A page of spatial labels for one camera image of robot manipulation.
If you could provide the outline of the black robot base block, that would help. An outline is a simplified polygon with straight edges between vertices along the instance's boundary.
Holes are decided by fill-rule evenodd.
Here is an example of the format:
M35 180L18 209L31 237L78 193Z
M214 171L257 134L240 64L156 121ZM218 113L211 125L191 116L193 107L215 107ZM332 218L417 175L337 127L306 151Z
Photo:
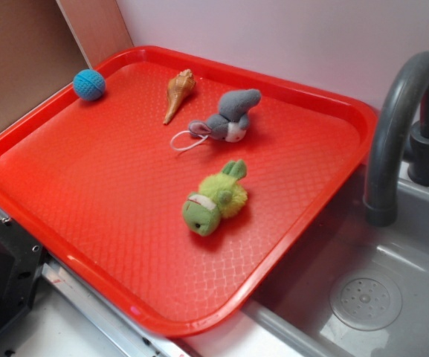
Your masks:
M31 311L44 258L21 225L0 221L0 335Z

